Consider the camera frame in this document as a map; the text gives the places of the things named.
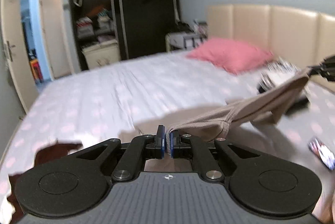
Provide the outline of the beige long sleeve garment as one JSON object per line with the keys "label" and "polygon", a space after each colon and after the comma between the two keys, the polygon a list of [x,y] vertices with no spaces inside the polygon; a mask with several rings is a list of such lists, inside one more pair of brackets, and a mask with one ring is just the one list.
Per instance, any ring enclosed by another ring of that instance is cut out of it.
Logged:
{"label": "beige long sleeve garment", "polygon": [[138,135],[153,133],[162,124],[167,133],[182,130],[209,142],[217,137],[226,137],[230,130],[246,122],[276,124],[306,86],[311,77],[309,71],[307,67],[273,89],[255,97],[230,101],[225,106],[180,109],[166,116],[138,122],[133,129],[120,131],[118,137],[129,142]]}

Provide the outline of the folded white grey clothes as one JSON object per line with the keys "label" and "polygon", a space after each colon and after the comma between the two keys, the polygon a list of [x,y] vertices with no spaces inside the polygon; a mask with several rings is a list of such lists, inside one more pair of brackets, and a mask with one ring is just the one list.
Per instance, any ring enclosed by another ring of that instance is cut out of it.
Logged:
{"label": "folded white grey clothes", "polygon": [[295,76],[298,71],[300,71],[298,67],[282,58],[268,63],[266,71],[261,73],[261,79],[257,86],[258,92],[264,93],[281,85]]}

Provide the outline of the beige padded headboard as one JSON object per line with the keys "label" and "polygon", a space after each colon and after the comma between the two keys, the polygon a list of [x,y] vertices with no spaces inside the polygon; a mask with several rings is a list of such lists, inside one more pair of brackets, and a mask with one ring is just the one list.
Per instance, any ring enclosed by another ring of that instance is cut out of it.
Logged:
{"label": "beige padded headboard", "polygon": [[334,16],[292,7],[217,4],[207,8],[209,38],[243,41],[299,68],[334,56]]}

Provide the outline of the black smartphone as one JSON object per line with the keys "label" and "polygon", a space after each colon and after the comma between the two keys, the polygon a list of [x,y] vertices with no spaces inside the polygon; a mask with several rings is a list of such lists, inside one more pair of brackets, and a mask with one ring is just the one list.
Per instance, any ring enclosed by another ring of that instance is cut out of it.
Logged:
{"label": "black smartphone", "polygon": [[310,140],[308,147],[328,170],[334,170],[335,157],[334,153],[329,149],[328,146],[326,146],[320,139],[313,138]]}

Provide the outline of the pink pillow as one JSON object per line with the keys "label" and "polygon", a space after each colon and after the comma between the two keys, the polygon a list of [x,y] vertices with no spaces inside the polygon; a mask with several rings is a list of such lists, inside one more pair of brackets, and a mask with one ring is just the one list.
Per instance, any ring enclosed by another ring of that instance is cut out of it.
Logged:
{"label": "pink pillow", "polygon": [[210,62],[233,75],[255,70],[274,59],[274,55],[268,50],[247,42],[223,38],[207,40],[186,57]]}

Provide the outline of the polka dot bed sheet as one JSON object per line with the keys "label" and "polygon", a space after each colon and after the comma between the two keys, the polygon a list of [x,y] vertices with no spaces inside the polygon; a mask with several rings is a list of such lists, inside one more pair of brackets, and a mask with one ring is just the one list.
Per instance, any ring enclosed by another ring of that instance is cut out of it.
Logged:
{"label": "polka dot bed sheet", "polygon": [[[1,223],[13,207],[8,176],[33,167],[36,152],[55,142],[78,141],[84,147],[110,138],[123,142],[140,123],[191,108],[221,106],[231,98],[257,94],[266,67],[238,76],[184,52],[157,54],[50,83],[19,125],[1,168]],[[284,116],[275,128],[243,124],[228,138],[313,170],[322,182],[319,206],[334,193],[334,173],[310,152],[314,137],[334,149],[334,94],[309,82],[309,107]]]}

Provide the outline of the cream storage box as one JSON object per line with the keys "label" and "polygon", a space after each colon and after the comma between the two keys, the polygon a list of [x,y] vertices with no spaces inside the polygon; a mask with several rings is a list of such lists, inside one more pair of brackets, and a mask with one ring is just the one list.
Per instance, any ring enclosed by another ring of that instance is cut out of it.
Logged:
{"label": "cream storage box", "polygon": [[120,51],[116,39],[93,44],[82,49],[90,70],[119,62]]}

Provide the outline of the cream bedroom door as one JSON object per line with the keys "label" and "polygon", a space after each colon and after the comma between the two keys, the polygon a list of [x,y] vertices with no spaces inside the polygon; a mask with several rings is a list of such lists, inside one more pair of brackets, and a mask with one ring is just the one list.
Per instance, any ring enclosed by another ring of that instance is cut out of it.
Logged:
{"label": "cream bedroom door", "polygon": [[39,93],[26,50],[20,0],[1,0],[1,31],[14,87],[24,111],[28,112]]}

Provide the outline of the white bedside table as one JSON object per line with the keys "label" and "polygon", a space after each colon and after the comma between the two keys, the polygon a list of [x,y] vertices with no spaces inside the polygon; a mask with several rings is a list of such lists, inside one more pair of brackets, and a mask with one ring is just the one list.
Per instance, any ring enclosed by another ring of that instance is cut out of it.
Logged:
{"label": "white bedside table", "polygon": [[166,51],[191,50],[207,40],[208,25],[205,21],[194,20],[193,26],[179,21],[172,32],[165,37]]}

